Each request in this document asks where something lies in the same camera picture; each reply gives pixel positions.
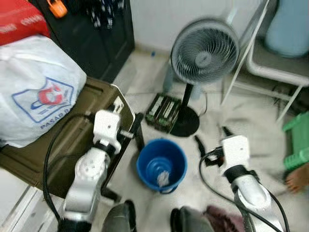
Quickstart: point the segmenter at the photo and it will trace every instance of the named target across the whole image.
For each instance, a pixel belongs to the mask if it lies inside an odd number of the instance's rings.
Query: white plastic bag
[[[0,46],[2,142],[34,142],[70,111],[85,82],[84,71],[47,37]]]

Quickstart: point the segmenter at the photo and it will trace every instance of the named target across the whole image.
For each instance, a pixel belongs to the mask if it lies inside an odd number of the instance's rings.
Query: fan stand
[[[171,134],[178,137],[189,137],[194,134],[199,127],[199,117],[193,109],[188,106],[193,85],[187,84],[184,92],[183,102],[178,113]]]

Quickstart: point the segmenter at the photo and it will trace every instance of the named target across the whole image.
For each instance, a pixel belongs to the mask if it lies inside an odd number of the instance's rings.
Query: printed logo
[[[47,77],[41,89],[26,89],[12,94],[12,98],[16,105],[36,123],[42,122],[57,112],[57,115],[48,119],[50,123],[47,122],[41,126],[43,129],[61,119],[69,111],[66,108],[61,112],[61,109],[71,105],[73,91],[73,86]]]

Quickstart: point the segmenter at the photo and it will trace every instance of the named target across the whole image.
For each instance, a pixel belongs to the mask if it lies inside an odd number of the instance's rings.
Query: white chair
[[[292,105],[293,101],[298,96],[300,90],[303,87],[309,86],[309,60],[308,58],[290,59],[277,56],[273,53],[268,52],[263,47],[261,40],[256,38],[263,19],[266,15],[268,4],[269,0],[265,2],[265,6],[262,9],[262,12],[259,14],[260,16],[257,22],[257,26],[254,29],[251,39],[243,53],[243,56],[239,61],[233,79],[229,85],[229,88],[227,89],[227,92],[225,93],[222,105],[226,102],[228,95],[232,90],[232,87],[239,87],[253,92],[265,94],[271,97],[276,97],[284,101],[288,101],[286,107],[283,109],[280,116],[278,117],[277,121],[280,121]],[[275,91],[270,91],[261,87],[257,87],[255,85],[236,81],[245,60],[247,70],[252,74],[276,80],[282,83],[288,83],[298,86],[296,91],[292,96],[289,96],[286,94],[281,94]]]

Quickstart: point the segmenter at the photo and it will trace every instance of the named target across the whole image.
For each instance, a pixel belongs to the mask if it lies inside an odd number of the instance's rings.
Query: orange padlock
[[[54,2],[50,2],[50,0],[47,0],[47,2],[50,11],[54,14],[56,18],[62,18],[67,14],[68,10],[61,0],[54,0]]]

